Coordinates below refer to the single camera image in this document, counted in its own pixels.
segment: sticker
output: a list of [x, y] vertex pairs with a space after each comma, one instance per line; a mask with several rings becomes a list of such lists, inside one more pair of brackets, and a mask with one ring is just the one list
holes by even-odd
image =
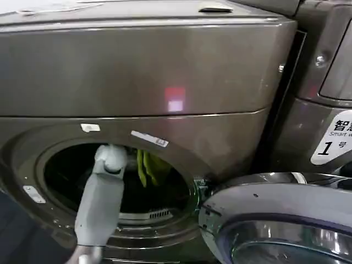
[[100, 131], [100, 126], [98, 124], [81, 124], [81, 128], [84, 132]]
[[347, 110], [334, 117], [310, 161], [323, 165], [351, 150], [352, 110]]
[[33, 201], [35, 201], [37, 204], [45, 204], [46, 201], [45, 199], [39, 194], [37, 189], [31, 185], [24, 185], [23, 186], [24, 191], [29, 195], [29, 197], [32, 198]]
[[154, 144], [161, 146], [161, 147], [166, 147], [169, 144], [169, 141], [166, 141], [166, 140], [163, 140], [163, 139], [160, 139], [158, 137], [151, 136], [148, 134], [143, 134], [143, 133], [140, 133], [140, 132], [137, 132], [134, 130], [131, 131], [131, 135], [136, 136], [137, 138], [140, 138], [140, 139], [144, 139], [146, 141], [149, 141], [149, 142], [154, 143]]

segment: front-loading washing machine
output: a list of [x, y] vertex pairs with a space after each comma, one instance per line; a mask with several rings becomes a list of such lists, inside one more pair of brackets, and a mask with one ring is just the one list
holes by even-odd
[[257, 161], [272, 171], [339, 173], [352, 160], [352, 5], [306, 1], [295, 18], [294, 69]]
[[[210, 261], [207, 182], [249, 171], [296, 22], [222, 1], [108, 1], [0, 17], [1, 186], [61, 245], [94, 153], [126, 147], [107, 259]], [[136, 153], [172, 166], [144, 187]]]

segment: washing machine top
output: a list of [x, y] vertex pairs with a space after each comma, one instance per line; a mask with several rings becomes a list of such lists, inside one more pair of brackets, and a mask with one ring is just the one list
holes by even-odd
[[0, 24], [109, 19], [277, 18], [279, 14], [224, 0], [78, 1], [19, 9], [0, 17]]
[[322, 174], [245, 176], [203, 204], [201, 233], [223, 264], [351, 263], [349, 186]]

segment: white sticker with text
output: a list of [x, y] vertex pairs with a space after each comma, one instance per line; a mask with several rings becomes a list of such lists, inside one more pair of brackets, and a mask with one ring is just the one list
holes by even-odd
[[81, 124], [81, 128], [86, 133], [89, 133], [91, 131], [100, 131], [100, 126], [98, 124]]
[[167, 147], [167, 145], [169, 144], [169, 141], [166, 141], [166, 140], [163, 140], [163, 139], [160, 139], [158, 137], [151, 136], [148, 134], [143, 134], [143, 133], [140, 133], [140, 132], [134, 131], [134, 130], [131, 131], [131, 135], [136, 136], [137, 138], [140, 138], [140, 139], [144, 139], [144, 140], [149, 141], [151, 143], [154, 143], [160, 147]]
[[352, 110], [347, 110], [334, 117], [310, 161], [323, 165], [351, 150]]

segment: yellow cloth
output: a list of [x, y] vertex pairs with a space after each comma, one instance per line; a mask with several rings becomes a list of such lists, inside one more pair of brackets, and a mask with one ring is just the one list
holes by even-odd
[[169, 163], [145, 150], [137, 150], [137, 164], [138, 175], [144, 187], [147, 187], [147, 175], [151, 178], [153, 185], [159, 186], [171, 170]]

